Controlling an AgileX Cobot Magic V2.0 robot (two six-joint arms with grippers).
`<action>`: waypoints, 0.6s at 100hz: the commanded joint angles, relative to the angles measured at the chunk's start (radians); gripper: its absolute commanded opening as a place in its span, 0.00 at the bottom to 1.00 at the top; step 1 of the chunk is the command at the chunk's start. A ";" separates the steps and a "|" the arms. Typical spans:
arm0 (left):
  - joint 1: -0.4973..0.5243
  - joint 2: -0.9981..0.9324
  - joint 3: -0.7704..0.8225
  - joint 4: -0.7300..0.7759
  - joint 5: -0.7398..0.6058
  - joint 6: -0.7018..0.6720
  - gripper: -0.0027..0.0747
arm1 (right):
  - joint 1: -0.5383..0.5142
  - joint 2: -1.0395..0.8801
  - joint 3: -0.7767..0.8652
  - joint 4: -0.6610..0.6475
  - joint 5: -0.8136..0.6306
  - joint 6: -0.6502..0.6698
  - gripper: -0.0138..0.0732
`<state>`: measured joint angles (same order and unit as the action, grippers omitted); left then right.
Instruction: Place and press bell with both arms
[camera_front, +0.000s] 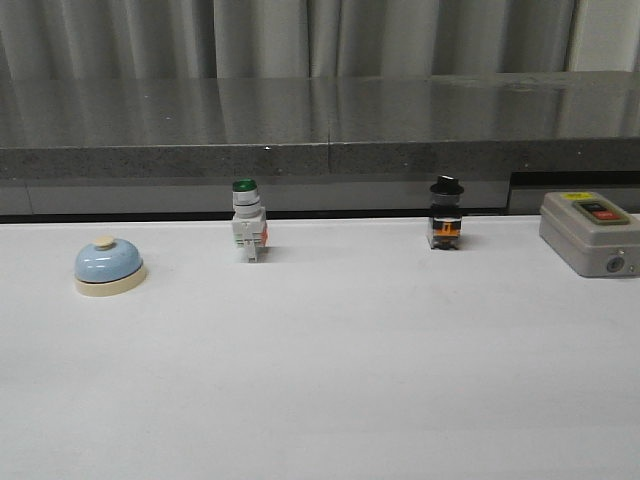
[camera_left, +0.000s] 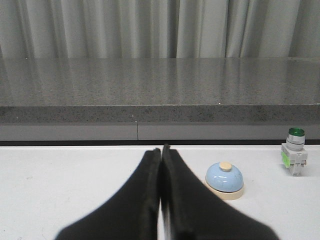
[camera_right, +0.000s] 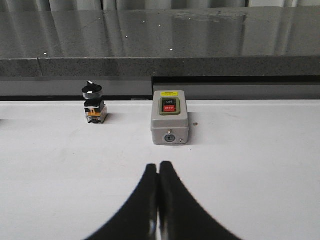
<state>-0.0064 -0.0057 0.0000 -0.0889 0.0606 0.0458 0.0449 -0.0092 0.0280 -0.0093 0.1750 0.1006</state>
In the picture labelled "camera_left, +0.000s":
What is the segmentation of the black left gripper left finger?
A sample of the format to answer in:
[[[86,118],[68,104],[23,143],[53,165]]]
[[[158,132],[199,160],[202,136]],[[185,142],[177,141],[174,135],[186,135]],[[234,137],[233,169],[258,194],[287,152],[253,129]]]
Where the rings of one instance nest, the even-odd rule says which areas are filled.
[[[102,206],[65,227],[58,240],[156,240],[161,151],[147,150],[125,184]]]

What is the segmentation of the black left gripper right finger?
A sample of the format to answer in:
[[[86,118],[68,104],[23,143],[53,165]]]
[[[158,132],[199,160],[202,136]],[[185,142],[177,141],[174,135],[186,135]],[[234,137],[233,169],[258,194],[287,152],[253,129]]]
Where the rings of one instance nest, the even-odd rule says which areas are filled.
[[[212,193],[177,150],[165,145],[161,163],[161,208],[170,240],[277,240],[267,225]]]

